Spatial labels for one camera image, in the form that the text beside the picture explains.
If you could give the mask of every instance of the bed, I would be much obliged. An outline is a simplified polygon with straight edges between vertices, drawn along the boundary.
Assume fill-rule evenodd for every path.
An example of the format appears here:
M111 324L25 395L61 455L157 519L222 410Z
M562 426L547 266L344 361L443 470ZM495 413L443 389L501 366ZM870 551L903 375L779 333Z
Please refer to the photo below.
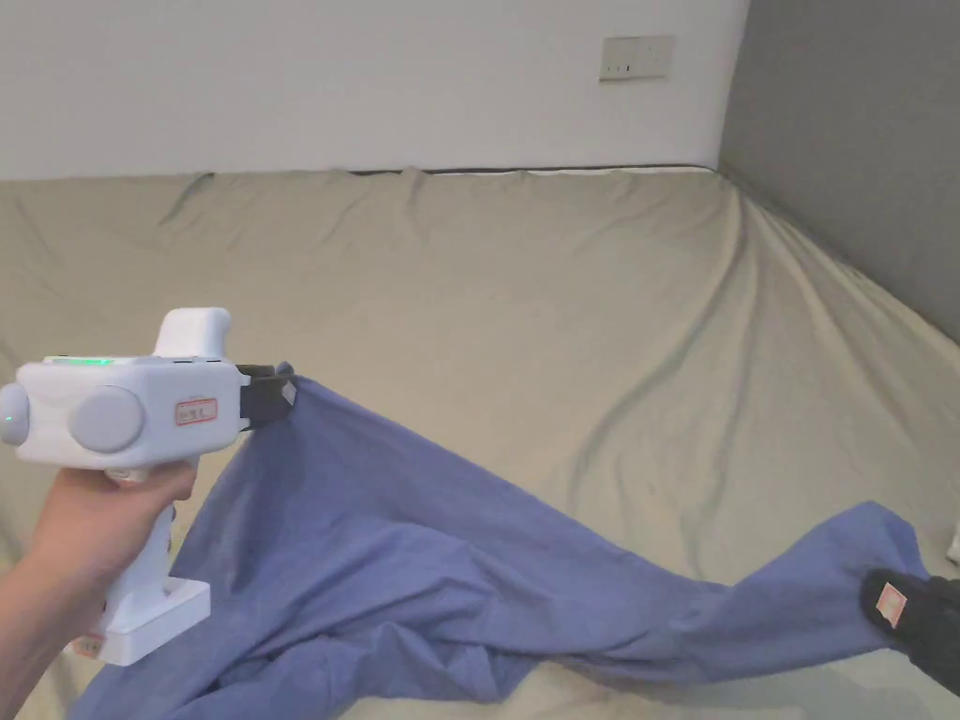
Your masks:
M608 540L735 582L876 500L932 572L960 507L960 349L710 171L346 172L0 183L0 382L153 346L222 305L237 362L298 372ZM204 458L179 544L230 451ZM0 449L0 563L48 468ZM96 672L63 657L23 710ZM502 706L360 718L924 718L956 699L893 653L765 680L612 689L547 663Z

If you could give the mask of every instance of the gray wall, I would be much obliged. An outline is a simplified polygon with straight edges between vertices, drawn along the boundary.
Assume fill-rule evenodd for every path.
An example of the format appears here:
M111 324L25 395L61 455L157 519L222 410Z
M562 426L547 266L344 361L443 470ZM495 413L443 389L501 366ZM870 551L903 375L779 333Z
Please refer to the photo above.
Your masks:
M958 0L753 0L721 168L960 339Z

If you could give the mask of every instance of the green indicator light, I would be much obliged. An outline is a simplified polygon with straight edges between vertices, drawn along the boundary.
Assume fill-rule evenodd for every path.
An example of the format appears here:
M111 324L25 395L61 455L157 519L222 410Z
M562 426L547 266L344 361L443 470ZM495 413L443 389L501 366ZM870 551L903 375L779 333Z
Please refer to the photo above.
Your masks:
M106 357L56 357L55 363L66 365L112 365L113 361Z

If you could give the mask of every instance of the wall outlet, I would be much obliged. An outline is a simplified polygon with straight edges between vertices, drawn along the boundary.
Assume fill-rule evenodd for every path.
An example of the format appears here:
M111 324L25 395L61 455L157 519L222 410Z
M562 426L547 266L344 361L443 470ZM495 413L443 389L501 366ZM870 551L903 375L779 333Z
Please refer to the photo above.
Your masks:
M667 78L675 36L607 37L603 41L600 80Z

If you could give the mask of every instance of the round knob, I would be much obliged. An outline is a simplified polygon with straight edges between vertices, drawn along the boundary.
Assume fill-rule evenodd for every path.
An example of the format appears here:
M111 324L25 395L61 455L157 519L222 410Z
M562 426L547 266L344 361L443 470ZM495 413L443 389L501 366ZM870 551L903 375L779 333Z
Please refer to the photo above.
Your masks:
M119 452L140 437L143 405L136 395L109 385L97 388L70 413L70 435L93 452Z
M30 399L19 383L0 388L0 441L24 444L30 433Z

